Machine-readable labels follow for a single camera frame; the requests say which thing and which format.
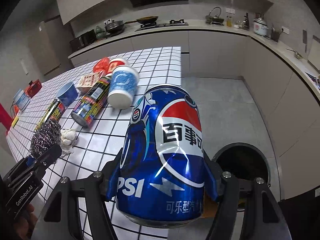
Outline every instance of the glass jar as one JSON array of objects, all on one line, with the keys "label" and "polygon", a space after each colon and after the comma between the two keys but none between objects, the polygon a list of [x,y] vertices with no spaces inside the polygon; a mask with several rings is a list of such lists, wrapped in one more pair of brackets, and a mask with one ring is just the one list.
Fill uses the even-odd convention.
[{"label": "glass jar", "polygon": [[232,27],[232,17],[229,15],[227,16],[227,26]]}]

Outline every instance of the pot lid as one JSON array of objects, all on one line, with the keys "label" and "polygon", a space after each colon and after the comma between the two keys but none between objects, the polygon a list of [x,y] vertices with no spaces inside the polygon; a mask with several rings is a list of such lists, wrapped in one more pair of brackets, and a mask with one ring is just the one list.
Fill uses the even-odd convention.
[{"label": "pot lid", "polygon": [[267,22],[262,18],[255,18],[253,21],[256,23],[261,23],[261,24],[267,26]]}]

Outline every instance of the pepsi can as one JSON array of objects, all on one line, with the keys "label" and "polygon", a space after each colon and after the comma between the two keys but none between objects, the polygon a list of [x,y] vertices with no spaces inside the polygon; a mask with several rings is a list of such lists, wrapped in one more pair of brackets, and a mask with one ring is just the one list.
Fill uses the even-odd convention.
[{"label": "pepsi can", "polygon": [[180,87],[157,85],[136,103],[120,160],[116,205],[131,221],[174,228],[203,212],[199,111]]}]

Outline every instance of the gas stove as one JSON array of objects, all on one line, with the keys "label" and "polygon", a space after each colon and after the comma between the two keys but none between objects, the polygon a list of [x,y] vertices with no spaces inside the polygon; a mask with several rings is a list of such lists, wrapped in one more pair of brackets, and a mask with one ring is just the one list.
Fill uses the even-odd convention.
[{"label": "gas stove", "polygon": [[188,23],[185,22],[184,19],[170,20],[168,23],[159,23],[159,24],[154,22],[154,23],[151,23],[151,24],[141,24],[140,28],[138,30],[136,30],[136,31],[153,29],[153,28],[160,28],[160,27],[183,26],[183,25],[188,25]]}]

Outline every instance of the wall outlet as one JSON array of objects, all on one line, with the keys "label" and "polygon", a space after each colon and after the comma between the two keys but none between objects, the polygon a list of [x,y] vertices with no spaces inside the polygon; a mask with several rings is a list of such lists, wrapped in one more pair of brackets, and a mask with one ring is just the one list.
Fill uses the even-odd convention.
[{"label": "wall outlet", "polygon": [[236,14],[236,10],[231,8],[226,8],[226,13]]},{"label": "wall outlet", "polygon": [[288,28],[282,26],[282,30],[284,33],[289,35],[290,30]]}]

